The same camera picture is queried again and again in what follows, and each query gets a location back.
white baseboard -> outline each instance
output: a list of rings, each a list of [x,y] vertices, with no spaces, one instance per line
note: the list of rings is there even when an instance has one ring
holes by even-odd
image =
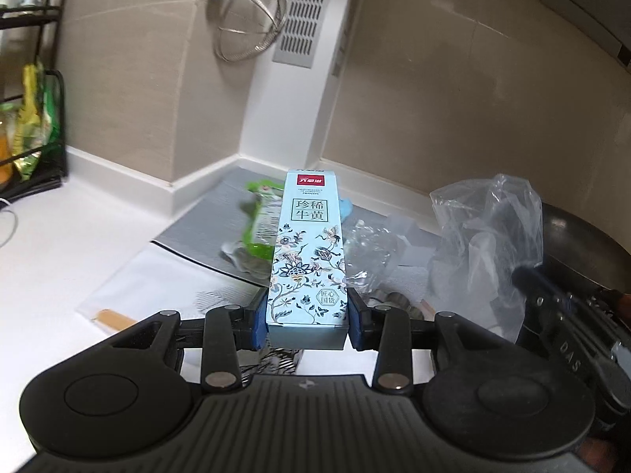
[[[287,169],[251,156],[233,154],[173,183],[129,169],[73,147],[67,148],[72,176],[96,186],[144,210],[173,218],[215,186],[226,172],[241,167],[262,176],[285,178]],[[317,169],[334,171],[341,197],[381,215],[400,213],[419,227],[439,234],[429,197],[377,176],[330,160],[318,162]]]
[[[321,159],[315,169],[334,171],[340,197],[349,197],[353,204],[386,216],[399,213],[425,231],[441,233],[428,196],[331,160]]]
[[[175,217],[215,186],[237,165],[238,154],[169,183],[73,147],[67,148],[70,175],[138,206],[168,218]]]

black metal shelf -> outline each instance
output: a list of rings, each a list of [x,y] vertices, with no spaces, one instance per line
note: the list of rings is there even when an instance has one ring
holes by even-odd
[[[42,51],[43,31],[45,26],[50,23],[56,23],[55,35],[52,39],[50,57],[48,66],[46,66],[45,69],[45,74],[55,77],[58,81],[59,137],[42,147],[30,149],[29,151],[24,151],[22,154],[0,161],[0,166],[2,166],[13,163],[13,161],[18,158],[23,158],[24,156],[37,152],[41,153],[37,167],[29,180],[22,180],[17,169],[14,169],[11,180],[0,190],[0,198],[10,202],[30,196],[31,194],[58,188],[68,175],[67,156],[65,152],[65,87],[61,73],[55,70],[57,50],[59,47],[59,24],[63,17],[65,0],[60,0],[58,6],[52,6],[50,1],[51,0],[46,0],[45,5],[42,7],[16,7],[0,10],[0,30],[24,27],[39,28],[37,43],[35,45],[34,61],[39,58],[40,52]],[[2,100],[2,102],[21,98],[21,95],[7,97]]]
[[[59,10],[58,7],[45,7],[45,9],[38,10]],[[6,9],[4,14],[9,12],[24,12],[23,8]],[[59,17],[53,14],[22,14],[15,16],[0,17],[0,30],[8,30],[9,28],[24,28],[27,26],[42,26],[54,21],[58,21]]]

metal pivot bolt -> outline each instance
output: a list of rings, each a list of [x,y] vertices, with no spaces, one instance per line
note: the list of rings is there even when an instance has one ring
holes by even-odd
[[[379,385],[386,389],[399,390],[409,384],[409,378],[400,373],[384,373],[377,380]]]
[[[213,388],[227,388],[233,385],[237,378],[229,371],[214,371],[206,375],[204,380]]]

red logo label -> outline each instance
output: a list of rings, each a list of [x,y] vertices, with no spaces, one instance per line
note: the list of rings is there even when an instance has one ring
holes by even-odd
[[[324,186],[324,176],[314,176],[313,174],[299,174],[297,184],[307,184],[309,186]]]

clear plastic wrap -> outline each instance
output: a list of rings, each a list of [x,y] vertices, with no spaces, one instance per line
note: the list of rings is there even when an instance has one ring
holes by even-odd
[[[405,250],[405,244],[388,228],[359,220],[344,235],[346,286],[367,294],[392,274]]]
[[[499,174],[430,194],[442,239],[430,261],[425,300],[515,342],[525,298],[512,286],[518,265],[543,260],[541,199],[527,180]]]

